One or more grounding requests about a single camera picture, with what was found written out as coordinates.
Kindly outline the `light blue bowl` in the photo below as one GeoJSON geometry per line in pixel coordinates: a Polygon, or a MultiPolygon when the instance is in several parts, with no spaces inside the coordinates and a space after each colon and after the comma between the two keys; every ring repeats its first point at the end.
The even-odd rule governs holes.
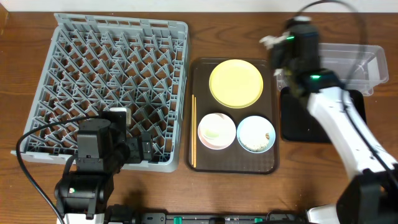
{"type": "Polygon", "coordinates": [[[276,131],[268,119],[262,116],[248,116],[239,123],[236,137],[243,149],[260,154],[274,146],[276,131]]]}

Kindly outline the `pink white bowl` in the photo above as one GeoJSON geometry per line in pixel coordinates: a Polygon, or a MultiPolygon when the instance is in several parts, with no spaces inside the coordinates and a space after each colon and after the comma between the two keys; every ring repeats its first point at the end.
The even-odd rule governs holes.
{"type": "Polygon", "coordinates": [[[198,137],[209,149],[226,149],[235,140],[236,126],[228,115],[210,113],[201,119],[198,125],[198,137]]]}

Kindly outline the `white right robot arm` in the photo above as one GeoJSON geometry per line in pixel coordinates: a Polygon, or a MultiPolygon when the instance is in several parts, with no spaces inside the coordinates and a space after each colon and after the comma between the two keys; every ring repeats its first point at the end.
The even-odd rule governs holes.
{"type": "Polygon", "coordinates": [[[273,70],[322,126],[343,161],[350,183],[334,204],[307,210],[310,223],[397,223],[397,160],[370,132],[343,82],[323,68],[318,31],[293,22],[280,37],[261,42],[273,70]]]}

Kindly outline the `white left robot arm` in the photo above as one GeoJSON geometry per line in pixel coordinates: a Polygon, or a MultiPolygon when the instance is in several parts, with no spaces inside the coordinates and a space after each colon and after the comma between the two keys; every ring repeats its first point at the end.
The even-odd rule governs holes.
{"type": "Polygon", "coordinates": [[[60,223],[136,223],[130,209],[107,202],[114,190],[114,175],[126,164],[154,158],[152,136],[143,132],[128,138],[131,110],[111,108],[79,125],[77,154],[66,164],[55,187],[60,223]]]}

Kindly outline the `clear plastic waste bin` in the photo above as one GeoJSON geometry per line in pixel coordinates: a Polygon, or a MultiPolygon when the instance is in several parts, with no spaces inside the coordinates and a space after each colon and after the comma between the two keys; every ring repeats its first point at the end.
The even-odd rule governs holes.
{"type": "Polygon", "coordinates": [[[331,70],[346,85],[364,96],[389,80],[384,49],[378,45],[319,43],[321,67],[331,70]]]}

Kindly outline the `black waste tray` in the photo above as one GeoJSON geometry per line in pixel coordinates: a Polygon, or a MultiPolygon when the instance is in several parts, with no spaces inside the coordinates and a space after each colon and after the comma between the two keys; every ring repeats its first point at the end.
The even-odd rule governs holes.
{"type": "Polygon", "coordinates": [[[355,119],[366,125],[361,93],[350,100],[351,93],[338,86],[322,88],[303,98],[295,97],[290,88],[280,92],[282,138],[288,141],[331,143],[338,150],[353,149],[361,144],[352,125],[355,119]]]}

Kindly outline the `yellow round plate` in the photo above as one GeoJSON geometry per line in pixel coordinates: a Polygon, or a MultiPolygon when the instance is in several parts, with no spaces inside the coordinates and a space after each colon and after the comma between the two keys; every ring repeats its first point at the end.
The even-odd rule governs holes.
{"type": "Polygon", "coordinates": [[[214,99],[228,108],[254,104],[264,84],[260,71],[245,60],[231,59],[218,64],[210,74],[209,88],[214,99]]]}

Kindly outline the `wooden chopstick left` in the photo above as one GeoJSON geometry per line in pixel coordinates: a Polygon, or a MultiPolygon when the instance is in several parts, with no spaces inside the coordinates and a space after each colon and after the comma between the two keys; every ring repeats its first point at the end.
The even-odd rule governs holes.
{"type": "Polygon", "coordinates": [[[192,167],[194,167],[194,137],[195,137],[195,134],[194,134],[195,103],[194,103],[194,101],[195,101],[195,97],[192,94],[192,110],[191,110],[191,165],[192,165],[192,167]]]}

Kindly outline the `wooden chopstick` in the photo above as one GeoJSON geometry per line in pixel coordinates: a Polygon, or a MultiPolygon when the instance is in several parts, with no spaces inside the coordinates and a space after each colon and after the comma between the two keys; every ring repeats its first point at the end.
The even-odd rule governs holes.
{"type": "Polygon", "coordinates": [[[197,99],[193,96],[193,167],[197,167],[197,99]]]}
{"type": "Polygon", "coordinates": [[[192,167],[194,167],[194,137],[195,137],[195,134],[194,134],[195,103],[194,103],[194,101],[195,101],[195,97],[192,94],[192,110],[191,110],[191,165],[192,165],[192,167]]]}

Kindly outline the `wooden chopstick right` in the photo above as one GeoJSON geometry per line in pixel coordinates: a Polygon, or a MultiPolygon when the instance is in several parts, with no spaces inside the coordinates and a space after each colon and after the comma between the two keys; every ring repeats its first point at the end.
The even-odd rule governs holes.
{"type": "Polygon", "coordinates": [[[193,167],[197,167],[197,99],[193,96],[193,167]]]}

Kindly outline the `dark brown serving tray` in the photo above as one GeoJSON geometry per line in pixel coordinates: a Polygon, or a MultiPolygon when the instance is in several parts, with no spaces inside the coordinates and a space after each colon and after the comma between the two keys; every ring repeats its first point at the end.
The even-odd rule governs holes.
{"type": "Polygon", "coordinates": [[[237,139],[230,146],[221,150],[210,149],[197,139],[197,164],[193,170],[197,172],[271,174],[279,166],[279,115],[277,114],[277,89],[274,77],[269,73],[265,60],[249,59],[248,62],[253,64],[262,75],[264,82],[262,94],[253,105],[247,108],[228,108],[214,99],[209,87],[212,70],[224,61],[223,58],[198,58],[190,68],[191,94],[197,100],[197,123],[210,113],[223,113],[230,117],[235,125],[248,116],[262,116],[272,123],[275,129],[275,141],[269,150],[257,154],[245,150],[237,139]]]}

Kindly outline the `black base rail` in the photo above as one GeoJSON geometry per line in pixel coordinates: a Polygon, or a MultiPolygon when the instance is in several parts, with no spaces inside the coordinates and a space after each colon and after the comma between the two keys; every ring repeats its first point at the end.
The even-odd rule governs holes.
{"type": "Polygon", "coordinates": [[[126,205],[112,205],[105,211],[103,223],[122,224],[304,224],[309,221],[287,212],[265,215],[194,214],[152,212],[140,213],[126,205]]]}

